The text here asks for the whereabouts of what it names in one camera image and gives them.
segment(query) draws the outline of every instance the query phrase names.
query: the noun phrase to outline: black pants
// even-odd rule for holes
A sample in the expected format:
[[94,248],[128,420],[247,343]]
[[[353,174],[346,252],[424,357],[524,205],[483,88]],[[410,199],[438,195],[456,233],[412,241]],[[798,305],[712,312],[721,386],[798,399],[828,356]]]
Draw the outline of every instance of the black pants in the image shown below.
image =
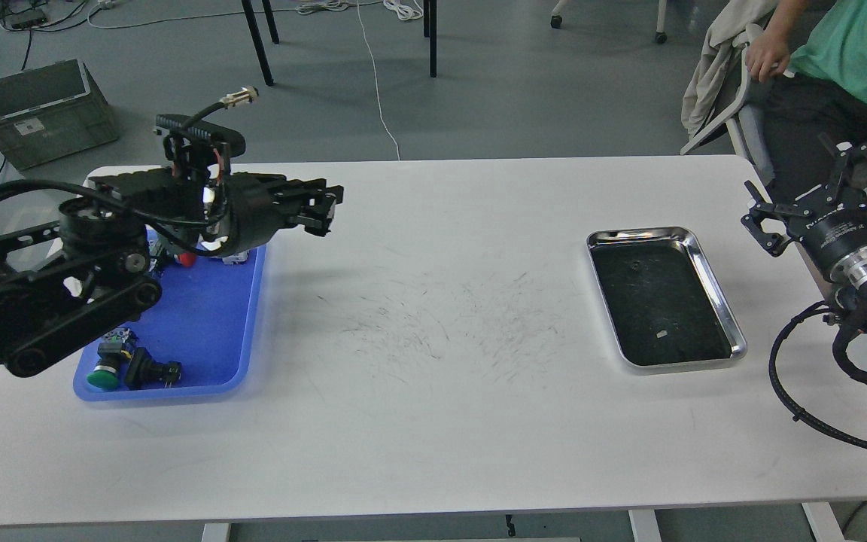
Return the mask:
[[768,195],[792,202],[828,181],[834,157],[819,139],[867,143],[867,105],[840,86],[804,75],[777,77],[765,103],[765,144],[774,166]]

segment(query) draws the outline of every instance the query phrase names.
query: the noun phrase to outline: table surface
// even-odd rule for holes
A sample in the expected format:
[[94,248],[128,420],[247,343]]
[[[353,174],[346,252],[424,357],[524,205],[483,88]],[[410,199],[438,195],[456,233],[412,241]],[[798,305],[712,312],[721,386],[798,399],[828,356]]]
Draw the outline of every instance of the table surface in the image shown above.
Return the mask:
[[[819,294],[797,251],[775,260],[740,225],[742,159],[240,169],[347,190],[329,236],[269,244],[244,383],[95,404],[73,394],[77,357],[0,368],[0,525],[867,498],[867,452],[792,422],[768,383],[775,334]],[[740,322],[729,367],[623,364],[585,240],[666,226],[698,236]],[[781,377],[867,439],[867,388],[832,338],[799,328]]]

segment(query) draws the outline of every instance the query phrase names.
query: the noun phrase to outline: blue tray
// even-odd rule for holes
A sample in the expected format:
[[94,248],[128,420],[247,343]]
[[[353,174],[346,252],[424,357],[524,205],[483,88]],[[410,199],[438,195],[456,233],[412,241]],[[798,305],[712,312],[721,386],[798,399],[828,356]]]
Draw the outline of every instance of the blue tray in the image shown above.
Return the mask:
[[250,367],[265,257],[266,247],[261,246],[238,265],[205,257],[191,267],[169,265],[160,279],[162,299],[143,312],[140,321],[123,323],[152,359],[183,364],[182,377],[171,388],[159,382],[141,390],[121,384],[113,391],[93,387],[86,377],[99,360],[97,340],[83,349],[72,380],[75,394],[85,401],[116,401],[223,394],[235,388]]

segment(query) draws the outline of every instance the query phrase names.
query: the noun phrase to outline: stainless steel tray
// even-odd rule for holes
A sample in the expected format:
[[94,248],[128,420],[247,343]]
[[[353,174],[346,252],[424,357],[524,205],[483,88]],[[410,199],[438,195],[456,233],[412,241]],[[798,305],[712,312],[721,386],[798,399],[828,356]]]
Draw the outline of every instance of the stainless steel tray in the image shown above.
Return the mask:
[[627,363],[660,370],[744,356],[744,336],[694,233],[598,231],[588,252]]

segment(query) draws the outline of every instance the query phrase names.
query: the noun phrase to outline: connector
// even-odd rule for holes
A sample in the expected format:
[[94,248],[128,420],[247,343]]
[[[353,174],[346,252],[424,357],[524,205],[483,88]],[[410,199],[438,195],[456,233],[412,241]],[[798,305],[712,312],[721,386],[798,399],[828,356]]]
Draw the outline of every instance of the connector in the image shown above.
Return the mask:
[[223,104],[223,107],[230,109],[230,107],[235,107],[243,102],[252,103],[258,96],[259,93],[256,92],[256,87],[243,87],[243,89],[237,90],[237,92],[228,93],[228,95],[221,97],[220,103]]
[[10,15],[6,18],[7,24],[9,24],[10,28],[13,30],[34,28],[38,25],[45,24],[48,20],[49,18],[45,17],[45,13],[39,9],[22,11],[20,14]]
[[152,382],[162,382],[164,388],[171,388],[182,377],[182,371],[183,364],[179,361],[156,363],[147,349],[138,347],[126,368],[123,383],[130,390],[138,390]]

